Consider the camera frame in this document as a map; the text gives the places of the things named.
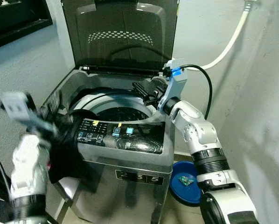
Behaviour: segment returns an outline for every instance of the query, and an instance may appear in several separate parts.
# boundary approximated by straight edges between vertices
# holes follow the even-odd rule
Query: blue container lid
[[[192,162],[180,161],[173,165],[169,187],[177,201],[188,206],[199,206],[202,192],[197,186],[196,176],[197,170]],[[180,177],[187,177],[194,182],[186,186],[179,180]]]

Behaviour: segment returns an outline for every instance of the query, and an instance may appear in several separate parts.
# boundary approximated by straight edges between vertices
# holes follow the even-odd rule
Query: tinted transparent lid
[[[172,56],[178,0],[62,0],[76,66],[158,70]]]

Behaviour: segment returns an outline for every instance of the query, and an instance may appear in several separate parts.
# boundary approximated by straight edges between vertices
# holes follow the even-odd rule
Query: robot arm
[[[149,96],[150,104],[155,105],[155,102],[151,103],[154,99],[158,110],[169,116],[184,137],[198,172],[198,186],[203,192],[200,207],[205,223],[258,224],[256,208],[236,172],[230,169],[214,126],[194,106],[180,100],[187,80],[187,75],[180,69],[182,64],[183,60],[171,60],[165,65],[164,76],[169,81],[165,93],[152,81],[133,86],[142,97],[145,96],[145,103]]]

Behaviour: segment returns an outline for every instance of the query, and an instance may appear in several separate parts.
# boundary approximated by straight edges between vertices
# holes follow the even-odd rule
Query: washing machine control panel
[[[79,143],[115,149],[161,154],[165,122],[108,123],[84,119],[77,132]]]

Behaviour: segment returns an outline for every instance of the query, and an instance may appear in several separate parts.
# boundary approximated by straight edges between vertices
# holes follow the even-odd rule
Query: top-load washing machine
[[[49,172],[84,220],[160,222],[174,127],[144,105],[133,83],[157,77],[171,57],[178,3],[62,0],[76,66],[47,103],[60,92],[59,114],[81,112],[83,117],[74,124],[74,145],[54,152]]]

